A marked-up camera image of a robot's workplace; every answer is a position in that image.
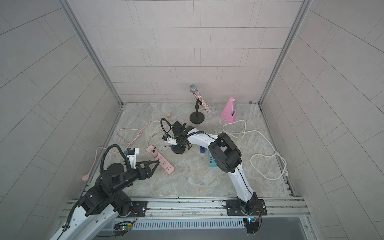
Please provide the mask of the beige power adapter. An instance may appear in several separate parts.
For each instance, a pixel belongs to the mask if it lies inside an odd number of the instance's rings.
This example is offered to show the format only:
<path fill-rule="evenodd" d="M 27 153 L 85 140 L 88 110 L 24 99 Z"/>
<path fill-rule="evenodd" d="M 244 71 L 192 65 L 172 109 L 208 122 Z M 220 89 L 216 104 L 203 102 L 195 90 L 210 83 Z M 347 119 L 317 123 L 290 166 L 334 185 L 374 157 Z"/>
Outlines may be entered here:
<path fill-rule="evenodd" d="M 151 153 L 151 155 L 152 155 L 154 158 L 158 155 L 158 153 L 157 153 L 157 151 L 156 151 L 155 149 L 151 150 L 150 153 Z"/>

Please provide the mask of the pink power strip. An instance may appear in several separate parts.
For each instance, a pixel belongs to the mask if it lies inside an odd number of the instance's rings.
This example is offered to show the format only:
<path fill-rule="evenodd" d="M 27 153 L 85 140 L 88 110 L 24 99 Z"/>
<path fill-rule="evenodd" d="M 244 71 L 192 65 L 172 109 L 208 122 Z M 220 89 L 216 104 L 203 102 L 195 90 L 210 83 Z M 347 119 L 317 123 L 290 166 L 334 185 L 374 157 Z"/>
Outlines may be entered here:
<path fill-rule="evenodd" d="M 158 155 L 154 158 L 150 151 L 155 149 Z M 154 146 L 150 145 L 147 147 L 147 152 L 156 160 L 160 162 L 160 166 L 170 175 L 175 171 L 175 168 L 164 158 L 164 156 Z"/>

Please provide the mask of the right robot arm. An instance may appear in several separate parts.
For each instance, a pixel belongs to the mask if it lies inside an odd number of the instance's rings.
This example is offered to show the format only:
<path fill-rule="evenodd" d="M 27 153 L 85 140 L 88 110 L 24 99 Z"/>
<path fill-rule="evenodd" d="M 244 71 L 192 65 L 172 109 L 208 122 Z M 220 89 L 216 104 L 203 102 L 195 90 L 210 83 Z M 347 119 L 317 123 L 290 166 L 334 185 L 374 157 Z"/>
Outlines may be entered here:
<path fill-rule="evenodd" d="M 175 154 L 184 154 L 192 145 L 208 149 L 217 167 L 227 173 L 235 187 L 238 202 L 234 209 L 239 209 L 246 216 L 265 216 L 265 204 L 249 184 L 242 166 L 242 153 L 232 139 L 226 134 L 208 134 L 192 126 L 175 122 L 170 124 L 162 118 L 160 125 L 165 133 L 163 140 L 171 145 Z"/>

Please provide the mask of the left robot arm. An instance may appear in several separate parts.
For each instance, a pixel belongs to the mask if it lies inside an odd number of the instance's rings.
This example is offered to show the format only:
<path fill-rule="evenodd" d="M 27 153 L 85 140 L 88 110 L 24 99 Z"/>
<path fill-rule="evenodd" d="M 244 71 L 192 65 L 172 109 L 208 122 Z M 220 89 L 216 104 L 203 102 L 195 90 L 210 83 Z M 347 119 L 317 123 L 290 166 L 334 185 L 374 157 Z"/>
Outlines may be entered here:
<path fill-rule="evenodd" d="M 129 153 L 117 144 L 106 148 L 100 162 L 100 175 L 71 208 L 63 226 L 53 240 L 92 240 L 108 224 L 113 223 L 114 236 L 122 237 L 145 216 L 147 202 L 134 203 L 124 192 L 136 180 L 153 176 L 159 161 L 131 162 Z"/>

